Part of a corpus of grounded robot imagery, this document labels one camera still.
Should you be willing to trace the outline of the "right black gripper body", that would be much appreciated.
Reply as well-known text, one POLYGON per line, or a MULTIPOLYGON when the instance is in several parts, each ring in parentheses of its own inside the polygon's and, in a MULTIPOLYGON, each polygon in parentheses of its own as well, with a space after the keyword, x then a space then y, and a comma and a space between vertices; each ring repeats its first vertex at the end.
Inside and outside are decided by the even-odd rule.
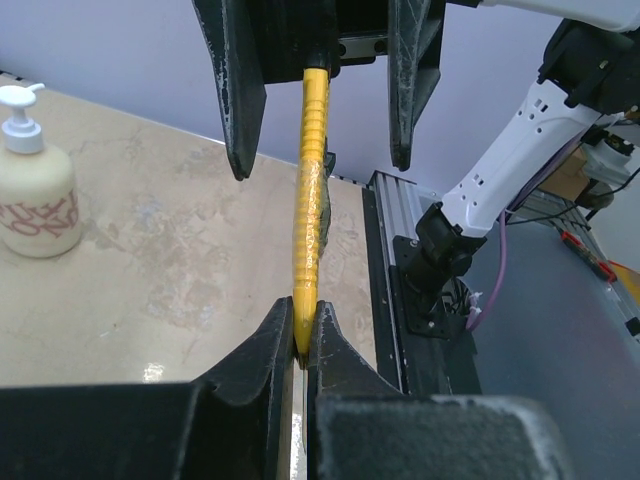
POLYGON ((369 64, 387 53, 387 1, 261 1, 259 61, 266 84, 299 81, 307 67, 369 64))

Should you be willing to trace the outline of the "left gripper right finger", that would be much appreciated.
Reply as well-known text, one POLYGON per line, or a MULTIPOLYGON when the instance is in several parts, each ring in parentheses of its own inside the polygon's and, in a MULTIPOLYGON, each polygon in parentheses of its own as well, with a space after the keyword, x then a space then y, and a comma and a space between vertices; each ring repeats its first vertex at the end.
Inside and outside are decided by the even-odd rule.
POLYGON ((317 306, 307 392, 312 479, 572 479, 564 440, 540 404, 520 397, 409 396, 317 306))

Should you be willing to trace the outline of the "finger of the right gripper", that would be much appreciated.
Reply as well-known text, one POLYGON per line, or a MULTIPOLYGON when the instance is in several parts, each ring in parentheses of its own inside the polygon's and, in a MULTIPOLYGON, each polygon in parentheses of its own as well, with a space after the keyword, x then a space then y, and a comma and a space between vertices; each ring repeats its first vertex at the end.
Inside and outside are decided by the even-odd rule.
POLYGON ((253 170, 266 89, 244 1, 192 2, 213 66, 227 158, 236 180, 253 170))
POLYGON ((444 3, 396 0, 389 3, 387 72, 392 164, 410 168, 416 124, 441 77, 444 3))

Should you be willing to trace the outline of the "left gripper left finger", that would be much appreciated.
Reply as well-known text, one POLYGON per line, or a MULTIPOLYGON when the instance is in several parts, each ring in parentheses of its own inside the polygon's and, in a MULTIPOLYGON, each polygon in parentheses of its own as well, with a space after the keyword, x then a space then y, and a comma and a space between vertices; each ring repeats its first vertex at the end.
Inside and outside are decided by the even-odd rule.
POLYGON ((5 388, 5 479, 285 479, 292 303, 194 380, 5 388))

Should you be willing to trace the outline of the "yellow utility knife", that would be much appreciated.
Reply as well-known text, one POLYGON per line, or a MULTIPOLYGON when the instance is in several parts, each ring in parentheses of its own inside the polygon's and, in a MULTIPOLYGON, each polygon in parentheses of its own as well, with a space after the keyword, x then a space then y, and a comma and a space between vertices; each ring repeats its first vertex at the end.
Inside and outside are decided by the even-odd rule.
POLYGON ((298 361, 306 367, 318 301, 329 72, 303 74, 299 162, 293 221, 293 321, 298 361))

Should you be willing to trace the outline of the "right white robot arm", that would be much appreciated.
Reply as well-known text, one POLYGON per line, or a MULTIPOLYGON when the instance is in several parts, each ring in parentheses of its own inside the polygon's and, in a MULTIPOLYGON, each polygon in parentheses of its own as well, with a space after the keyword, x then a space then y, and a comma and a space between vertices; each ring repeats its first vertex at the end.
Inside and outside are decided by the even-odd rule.
MULTIPOLYGON (((301 81, 294 220, 295 319, 318 296, 320 211, 329 84, 342 67, 388 62, 391 159, 410 166, 413 134, 440 78, 442 1, 197 1, 214 71, 226 151, 236 179, 253 169, 270 84, 301 81)), ((598 120, 634 106, 635 1, 521 1, 560 19, 519 111, 439 204, 420 220, 419 269, 437 291, 469 266, 495 219, 543 165, 598 120)))

